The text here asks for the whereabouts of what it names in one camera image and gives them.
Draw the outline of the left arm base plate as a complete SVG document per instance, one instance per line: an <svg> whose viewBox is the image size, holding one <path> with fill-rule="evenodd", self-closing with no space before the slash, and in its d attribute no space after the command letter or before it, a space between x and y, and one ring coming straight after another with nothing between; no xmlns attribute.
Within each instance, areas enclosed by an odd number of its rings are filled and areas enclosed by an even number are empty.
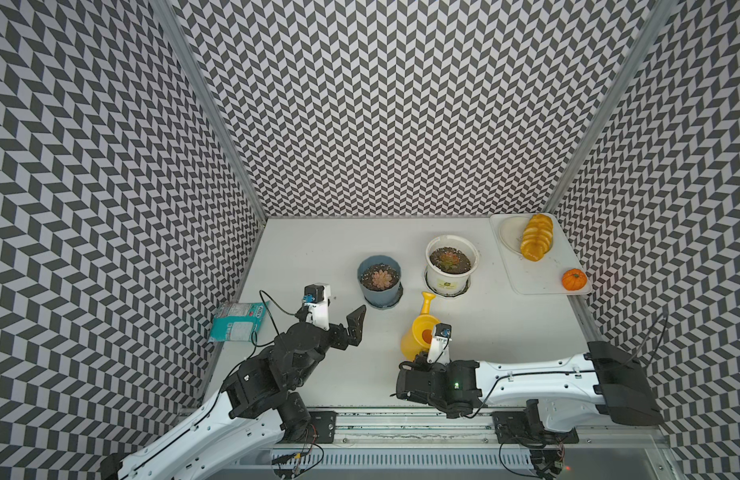
<svg viewBox="0 0 740 480"><path fill-rule="evenodd" d="M298 427L293 433L287 433L282 443L322 445L334 442L338 413L336 411L310 411L309 414L308 424Z"/></svg>

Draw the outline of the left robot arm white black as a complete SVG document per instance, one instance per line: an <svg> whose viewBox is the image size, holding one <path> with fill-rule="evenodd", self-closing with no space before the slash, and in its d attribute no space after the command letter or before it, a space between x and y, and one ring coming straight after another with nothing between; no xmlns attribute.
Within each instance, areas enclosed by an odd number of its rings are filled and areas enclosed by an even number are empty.
<svg viewBox="0 0 740 480"><path fill-rule="evenodd" d="M192 415L150 445L100 464L103 479L205 479L233 460L283 439L311 437L311 415L298 394L331 349L362 340L366 306L345 324L322 329L297 322L242 361Z"/></svg>

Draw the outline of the yellow plastic watering can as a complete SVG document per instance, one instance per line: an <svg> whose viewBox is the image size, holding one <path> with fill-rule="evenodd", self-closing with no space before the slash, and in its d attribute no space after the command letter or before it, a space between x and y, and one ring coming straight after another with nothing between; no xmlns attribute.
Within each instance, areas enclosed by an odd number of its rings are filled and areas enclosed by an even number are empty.
<svg viewBox="0 0 740 480"><path fill-rule="evenodd" d="M436 326L440 323L430 312L436 295L424 291L422 296L423 304L420 313L400 341L400 351L408 361L413 361L422 352L429 352Z"/></svg>

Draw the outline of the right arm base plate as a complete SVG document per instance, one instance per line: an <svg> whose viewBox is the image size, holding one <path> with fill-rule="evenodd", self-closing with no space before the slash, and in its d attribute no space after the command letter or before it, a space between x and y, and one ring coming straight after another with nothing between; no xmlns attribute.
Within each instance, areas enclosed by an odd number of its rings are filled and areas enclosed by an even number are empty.
<svg viewBox="0 0 740 480"><path fill-rule="evenodd" d="M563 433L548 431L539 420L531 420L524 411L496 411L491 414L491 419L497 440L501 444L545 448L580 442L575 429Z"/></svg>

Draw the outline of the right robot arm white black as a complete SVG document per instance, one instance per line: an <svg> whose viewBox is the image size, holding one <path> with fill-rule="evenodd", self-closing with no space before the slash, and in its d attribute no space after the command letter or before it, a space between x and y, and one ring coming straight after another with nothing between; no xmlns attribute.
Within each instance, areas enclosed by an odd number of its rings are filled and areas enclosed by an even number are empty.
<svg viewBox="0 0 740 480"><path fill-rule="evenodd" d="M395 397L449 418L474 418L486 408L522 402L530 424L567 433L607 416L618 425L664 422L642 363L605 341L554 361L506 364L477 360L399 365Z"/></svg>

